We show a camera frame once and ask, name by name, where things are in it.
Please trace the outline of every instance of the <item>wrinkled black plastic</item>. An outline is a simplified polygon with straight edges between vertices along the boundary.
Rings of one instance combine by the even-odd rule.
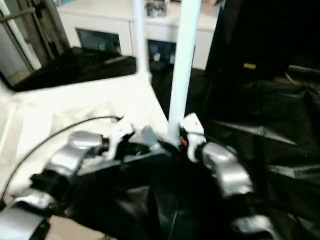
[[[211,174],[165,154],[81,177],[68,216],[118,240],[215,239],[231,234]]]
[[[212,88],[205,126],[236,149],[286,240],[320,239],[320,93],[269,81]]]

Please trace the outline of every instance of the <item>glass cabinet door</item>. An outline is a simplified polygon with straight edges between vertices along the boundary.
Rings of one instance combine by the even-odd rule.
[[[116,33],[76,29],[81,46],[121,55],[119,35]]]
[[[176,59],[176,43],[148,40],[148,55],[151,62],[160,61],[174,64]]]

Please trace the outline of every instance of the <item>white vertical bar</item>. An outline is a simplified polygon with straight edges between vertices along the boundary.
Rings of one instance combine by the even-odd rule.
[[[0,10],[4,17],[10,16],[11,13],[5,3],[4,0],[0,0]],[[29,50],[28,45],[26,44],[26,41],[24,40],[24,37],[22,36],[15,20],[11,19],[7,21],[7,24],[9,25],[9,28],[11,29],[13,35],[15,36],[18,44],[20,45],[23,53],[25,54],[26,59],[29,61],[31,67],[35,70],[41,68],[41,64],[38,60],[38,58],[34,57]]]
[[[173,71],[168,139],[179,144],[179,127],[185,117],[201,0],[182,0]]]
[[[136,66],[137,74],[149,73],[149,63],[148,63],[148,52],[147,52],[147,40],[145,38],[145,1],[144,0],[134,0],[133,10],[134,10],[134,31],[136,37]]]

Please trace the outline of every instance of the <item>metal frame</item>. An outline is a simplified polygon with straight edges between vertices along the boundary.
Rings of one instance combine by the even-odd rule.
[[[147,51],[147,39],[145,38],[145,2],[143,0],[135,0],[133,4],[137,60],[136,69],[138,75],[150,75]]]
[[[168,125],[168,138],[175,145],[180,142],[179,128],[185,117],[200,9],[201,0],[181,2]]]
[[[29,6],[32,6],[33,5],[33,2],[31,0],[26,0],[27,4]],[[51,42],[51,36],[50,36],[50,33],[49,31],[47,30],[46,28],[46,25],[44,23],[44,20],[42,17],[38,17],[37,16],[37,13],[34,11],[34,12],[31,12],[32,14],[32,17],[33,17],[33,20],[34,20],[34,23],[40,33],[40,37],[44,43],[44,47],[47,51],[47,54],[49,55],[49,57],[51,59],[54,59],[55,56],[54,56],[54,53],[52,52],[51,48],[50,48],[50,43]]]
[[[20,18],[24,15],[34,13],[35,11],[36,11],[36,9],[34,7],[30,7],[28,9],[21,10],[18,13],[15,13],[15,14],[12,14],[9,16],[0,17],[0,24],[6,23],[7,21],[9,21],[11,19],[17,19],[17,18]]]
[[[15,37],[18,45],[20,46],[23,54],[25,55],[26,59],[30,63],[31,67],[34,70],[37,70],[37,69],[41,68],[41,64],[40,64],[38,58],[35,58],[32,55],[32,53],[31,53],[31,51],[30,51],[30,49],[29,49],[24,37],[22,36],[22,34],[21,34],[21,32],[20,32],[20,30],[19,30],[19,28],[18,28],[18,26],[17,26],[17,24],[16,24],[16,22],[14,20],[14,18],[16,18],[17,16],[11,17],[12,15],[11,15],[11,13],[10,13],[8,7],[7,7],[7,4],[5,3],[4,0],[0,0],[0,11],[3,14],[4,17],[8,17],[9,18],[6,21],[6,23],[7,23],[8,27],[10,28],[12,34],[14,35],[14,37]]]
[[[0,10],[0,17],[3,18],[3,14]],[[26,68],[31,72],[33,70],[32,66],[30,65],[30,62],[28,61],[25,53],[22,51],[20,45],[17,42],[17,39],[15,38],[13,32],[11,31],[11,28],[7,24],[7,22],[2,24],[4,30],[6,31],[6,34],[8,35],[9,39],[11,40],[12,44],[14,45],[15,49],[17,50],[19,56],[22,58],[22,61],[24,62]]]

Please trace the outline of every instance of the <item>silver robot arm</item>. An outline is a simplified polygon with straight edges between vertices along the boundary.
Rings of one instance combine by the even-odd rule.
[[[0,239],[45,239],[50,228],[49,218],[76,180],[84,160],[102,153],[106,160],[112,160],[118,144],[133,133],[132,125],[125,119],[116,124],[108,138],[85,131],[73,133],[67,144],[48,161],[42,173],[31,177],[31,186],[0,213]]]
[[[236,152],[228,146],[215,142],[207,143],[204,129],[194,113],[186,116],[180,126],[186,133],[188,158],[192,162],[202,163],[211,171],[226,201],[234,196],[239,199],[241,196],[245,198],[246,194],[257,194],[250,175],[238,160]],[[231,220],[231,227],[243,235],[269,233],[274,240],[282,239],[276,233],[271,219],[264,214],[253,213],[236,217]]]

